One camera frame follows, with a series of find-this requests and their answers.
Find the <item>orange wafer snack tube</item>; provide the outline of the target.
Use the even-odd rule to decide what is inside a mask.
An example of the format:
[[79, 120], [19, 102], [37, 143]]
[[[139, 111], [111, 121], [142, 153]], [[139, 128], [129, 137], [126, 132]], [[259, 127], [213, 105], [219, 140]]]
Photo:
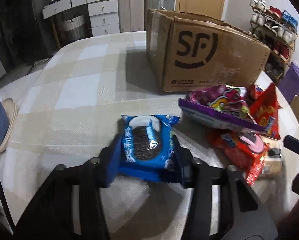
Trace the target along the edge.
[[261, 139], [268, 146], [268, 150], [264, 155], [264, 165], [260, 176], [264, 178], [277, 176], [281, 174], [284, 162], [281, 154], [281, 141], [264, 136], [261, 136]]

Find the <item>red cone chips bag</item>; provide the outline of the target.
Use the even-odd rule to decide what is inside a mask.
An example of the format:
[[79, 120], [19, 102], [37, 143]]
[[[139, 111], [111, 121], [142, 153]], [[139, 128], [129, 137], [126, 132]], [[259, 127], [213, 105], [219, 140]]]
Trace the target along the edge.
[[276, 86], [271, 83], [265, 90], [251, 85], [246, 95], [250, 114], [258, 125], [264, 128], [263, 135], [280, 140]]

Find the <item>red Oreo cookie pack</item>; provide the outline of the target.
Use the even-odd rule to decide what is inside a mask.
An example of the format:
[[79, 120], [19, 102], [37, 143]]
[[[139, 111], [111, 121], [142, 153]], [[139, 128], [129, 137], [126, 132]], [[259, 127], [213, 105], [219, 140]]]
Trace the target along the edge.
[[257, 181], [269, 150], [269, 145], [258, 134], [214, 129], [208, 133], [207, 140], [245, 172], [248, 185]]

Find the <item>purple candy bag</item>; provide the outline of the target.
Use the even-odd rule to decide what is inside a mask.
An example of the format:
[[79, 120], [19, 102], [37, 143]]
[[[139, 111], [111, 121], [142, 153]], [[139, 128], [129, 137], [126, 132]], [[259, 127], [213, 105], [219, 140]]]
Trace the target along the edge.
[[189, 92], [178, 100], [178, 106], [189, 118], [210, 128], [262, 133], [265, 128], [252, 117], [246, 92], [244, 87], [216, 85]]

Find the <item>blue Oreo cookie pack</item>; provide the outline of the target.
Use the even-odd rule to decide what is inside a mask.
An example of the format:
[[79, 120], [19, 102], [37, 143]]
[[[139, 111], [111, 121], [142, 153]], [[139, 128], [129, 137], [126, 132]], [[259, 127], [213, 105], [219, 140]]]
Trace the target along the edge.
[[144, 181], [179, 183], [181, 172], [172, 140], [174, 115], [122, 115], [122, 157], [118, 172]]

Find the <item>purple gift bag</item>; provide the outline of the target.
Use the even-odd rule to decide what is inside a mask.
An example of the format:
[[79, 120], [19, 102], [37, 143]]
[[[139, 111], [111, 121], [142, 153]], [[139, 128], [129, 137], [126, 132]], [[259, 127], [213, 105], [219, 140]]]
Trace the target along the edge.
[[278, 89], [288, 103], [299, 95], [299, 63], [292, 61], [288, 71], [278, 84]]

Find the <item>checkered tablecloth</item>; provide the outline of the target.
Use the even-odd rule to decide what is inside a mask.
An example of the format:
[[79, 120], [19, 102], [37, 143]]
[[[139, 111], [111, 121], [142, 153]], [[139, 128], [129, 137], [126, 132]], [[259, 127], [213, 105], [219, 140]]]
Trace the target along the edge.
[[[211, 166], [229, 164], [205, 141], [205, 127], [182, 115], [179, 94], [160, 91], [144, 32], [71, 43], [43, 70], [0, 86], [0, 98], [12, 98], [19, 108], [0, 153], [0, 179], [14, 222], [56, 165], [81, 165], [121, 133], [123, 114], [180, 116], [173, 131], [182, 146]], [[191, 191], [117, 177], [101, 196], [112, 239], [180, 239]]]

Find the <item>shoe rack with shoes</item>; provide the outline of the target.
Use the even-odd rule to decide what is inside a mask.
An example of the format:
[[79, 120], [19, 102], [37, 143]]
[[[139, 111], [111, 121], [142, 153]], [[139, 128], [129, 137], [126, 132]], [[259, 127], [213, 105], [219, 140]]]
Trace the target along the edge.
[[248, 32], [270, 49], [264, 71], [278, 84], [290, 68], [298, 37], [298, 22], [286, 10], [267, 7], [264, 0], [251, 0], [249, 6], [253, 13]]

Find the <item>beige plate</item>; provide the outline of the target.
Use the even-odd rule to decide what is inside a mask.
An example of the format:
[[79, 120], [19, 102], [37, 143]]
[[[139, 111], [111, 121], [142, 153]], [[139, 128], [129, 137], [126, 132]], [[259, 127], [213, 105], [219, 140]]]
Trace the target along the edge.
[[18, 107], [15, 101], [12, 98], [6, 98], [2, 101], [2, 106], [4, 107], [4, 110], [7, 114], [8, 120], [9, 120], [9, 127], [7, 129], [7, 132], [5, 134], [4, 140], [2, 141], [0, 145], [0, 153], [4, 152], [7, 148], [8, 140], [11, 135], [13, 126], [15, 124], [15, 120], [18, 114]]

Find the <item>SF cardboard box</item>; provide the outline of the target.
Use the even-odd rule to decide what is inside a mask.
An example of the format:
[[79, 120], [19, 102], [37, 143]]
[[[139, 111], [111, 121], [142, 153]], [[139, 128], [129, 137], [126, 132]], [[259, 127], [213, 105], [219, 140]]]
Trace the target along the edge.
[[189, 92], [219, 84], [249, 87], [270, 48], [228, 23], [178, 11], [149, 9], [146, 50], [164, 92]]

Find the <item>woven laundry basket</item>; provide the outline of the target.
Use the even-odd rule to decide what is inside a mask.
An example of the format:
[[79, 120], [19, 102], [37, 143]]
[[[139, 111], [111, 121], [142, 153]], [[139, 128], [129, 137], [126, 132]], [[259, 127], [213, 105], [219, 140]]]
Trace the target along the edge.
[[69, 43], [87, 37], [87, 28], [83, 15], [77, 15], [72, 19], [63, 21], [61, 26], [64, 31], [66, 41]]

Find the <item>white drawer desk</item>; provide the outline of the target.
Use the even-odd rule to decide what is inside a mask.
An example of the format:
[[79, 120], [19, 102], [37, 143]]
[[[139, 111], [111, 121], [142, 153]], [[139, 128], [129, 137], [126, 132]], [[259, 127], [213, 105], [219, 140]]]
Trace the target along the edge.
[[118, 0], [60, 0], [42, 10], [45, 19], [64, 12], [85, 14], [92, 36], [120, 32]]

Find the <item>beige suitcase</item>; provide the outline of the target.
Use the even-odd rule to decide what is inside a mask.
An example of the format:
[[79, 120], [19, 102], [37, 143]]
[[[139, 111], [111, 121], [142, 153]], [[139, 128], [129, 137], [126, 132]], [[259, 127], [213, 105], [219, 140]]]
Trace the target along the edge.
[[118, 0], [120, 32], [144, 31], [145, 0]]

